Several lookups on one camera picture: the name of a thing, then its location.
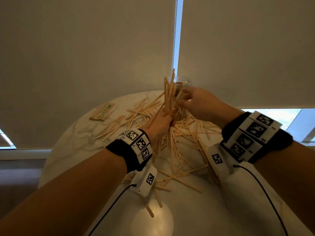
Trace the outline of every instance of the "wooden floor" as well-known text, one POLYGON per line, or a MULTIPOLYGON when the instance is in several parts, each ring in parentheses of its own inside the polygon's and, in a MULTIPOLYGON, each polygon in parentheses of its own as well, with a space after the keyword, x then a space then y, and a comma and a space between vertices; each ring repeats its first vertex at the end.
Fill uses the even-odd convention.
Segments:
POLYGON ((0 219, 37 189, 45 161, 0 161, 0 219))

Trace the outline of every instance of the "white baseboard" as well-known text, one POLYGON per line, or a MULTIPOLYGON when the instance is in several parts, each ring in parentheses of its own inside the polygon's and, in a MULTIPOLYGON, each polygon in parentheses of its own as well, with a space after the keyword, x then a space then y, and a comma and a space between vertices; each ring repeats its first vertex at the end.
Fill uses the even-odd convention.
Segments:
POLYGON ((43 150, 1 150, 0 160, 47 159, 51 149, 43 150))

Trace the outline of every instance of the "hand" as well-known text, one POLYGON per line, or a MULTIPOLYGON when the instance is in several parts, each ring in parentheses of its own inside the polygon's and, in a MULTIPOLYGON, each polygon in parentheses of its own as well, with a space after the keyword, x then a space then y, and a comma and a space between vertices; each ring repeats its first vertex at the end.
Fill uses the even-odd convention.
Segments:
POLYGON ((169 113, 164 116, 164 108, 160 110, 150 128, 148 128, 149 123, 152 121, 151 118, 145 125, 141 127, 143 131, 149 136, 149 140, 151 142, 151 146, 155 146, 160 138, 167 134, 170 126, 175 126, 175 113, 176 110, 173 108, 169 111, 169 113))
POLYGON ((188 87, 183 92, 187 95, 178 102, 180 107, 187 109, 195 118, 210 121, 221 129, 242 114, 241 110, 222 102, 202 88, 188 87))

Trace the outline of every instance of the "black cable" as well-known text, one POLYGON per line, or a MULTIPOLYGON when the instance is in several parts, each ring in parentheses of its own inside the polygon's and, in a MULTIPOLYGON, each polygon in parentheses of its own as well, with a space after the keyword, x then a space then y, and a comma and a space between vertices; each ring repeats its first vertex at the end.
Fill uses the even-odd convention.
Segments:
POLYGON ((283 230, 284 230, 286 236, 289 236, 289 235, 288 235, 288 232, 287 232, 287 230, 286 230, 286 228, 285 228, 285 226, 284 226, 284 224, 283 224, 283 222, 282 222, 282 219, 281 219, 280 215, 278 214, 278 211, 276 210, 276 207, 273 205, 273 203, 272 203, 272 201, 271 201, 269 195, 267 194, 266 190, 264 189, 264 187, 262 186, 262 184, 259 182, 259 180, 257 179, 257 177, 256 177, 252 172, 250 172, 250 170, 246 169, 245 167, 242 167, 242 166, 239 166, 239 165, 233 165, 233 167, 243 168, 244 170, 248 171, 248 172, 255 178, 255 180, 258 182, 258 184, 260 185, 260 187, 261 187, 262 190, 264 191, 265 195, 267 196, 267 198, 268 198, 268 200, 269 200, 271 206, 273 207, 273 209, 274 209, 276 215, 278 216, 278 219, 279 219, 279 221, 280 221, 280 223, 281 223, 281 225, 282 225, 282 228, 283 228, 283 230))
POLYGON ((117 202, 117 200, 120 198, 120 196, 126 191, 128 190, 130 187, 136 187, 137 184, 132 184, 127 186, 123 192, 120 193, 120 195, 117 197, 117 199, 114 201, 114 203, 109 207, 109 209, 106 211, 106 213, 103 215, 103 217, 100 219, 100 221, 95 225, 95 227, 92 229, 92 231, 89 233, 89 236, 91 236, 91 234, 94 232, 94 230, 97 228, 97 226, 100 224, 100 222, 104 219, 104 217, 108 214, 108 212, 111 210, 111 208, 114 206, 114 204, 117 202))

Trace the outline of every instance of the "jar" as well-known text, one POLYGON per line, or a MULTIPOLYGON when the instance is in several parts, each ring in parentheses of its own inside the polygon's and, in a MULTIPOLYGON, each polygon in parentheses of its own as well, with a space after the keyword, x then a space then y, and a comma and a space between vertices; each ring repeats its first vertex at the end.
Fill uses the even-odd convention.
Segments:
MULTIPOLYGON (((172 80, 172 77, 170 76, 168 78, 168 81, 171 82, 171 80, 172 80)), ((177 95, 181 89, 192 86, 191 80, 187 77, 175 76, 174 83, 176 86, 175 97, 177 97, 177 95)), ((179 98, 179 100, 183 99, 185 96, 186 96, 186 94, 182 94, 181 97, 179 98)), ((183 119, 187 118, 187 114, 188 114, 188 111, 186 109, 178 107, 176 110, 175 120, 176 121, 183 120, 183 119)))

